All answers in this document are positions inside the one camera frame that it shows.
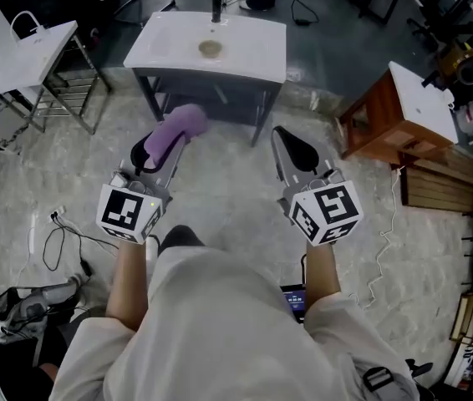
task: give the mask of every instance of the smartphone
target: smartphone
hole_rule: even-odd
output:
[[[303,285],[286,285],[281,287],[288,305],[296,320],[303,323],[305,317],[305,287]]]

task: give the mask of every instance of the phone screen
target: phone screen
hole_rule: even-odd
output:
[[[305,311],[305,290],[287,291],[283,294],[293,311]]]

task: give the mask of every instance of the faucet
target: faucet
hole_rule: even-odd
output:
[[[219,23],[221,21],[221,3],[223,0],[212,0],[212,22]]]

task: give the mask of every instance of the purple cloth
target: purple cloth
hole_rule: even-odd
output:
[[[155,165],[181,132],[185,133],[186,142],[192,137],[207,131],[206,114],[196,104],[185,104],[176,107],[164,118],[144,143],[145,152],[153,159]]]

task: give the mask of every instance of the shelf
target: shelf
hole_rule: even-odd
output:
[[[179,94],[168,94],[166,95],[165,105],[161,107],[162,113],[168,114],[175,107],[184,104],[200,105],[206,111],[209,119],[238,124],[249,124],[250,126],[257,126],[258,115],[262,112],[262,107],[255,104],[235,106],[231,104],[223,104],[220,101],[211,99],[202,99],[199,97]]]
[[[239,107],[262,105],[264,100],[262,91],[242,84],[236,85],[225,81],[214,84],[201,79],[191,82],[189,79],[181,79],[176,76],[159,78],[155,92],[197,97],[206,99],[213,104],[229,104]]]
[[[65,80],[67,86],[53,86],[53,91],[74,112],[82,115],[84,107],[99,80],[98,76]],[[50,94],[42,93],[36,103],[35,119],[47,117],[67,117],[69,113]]]

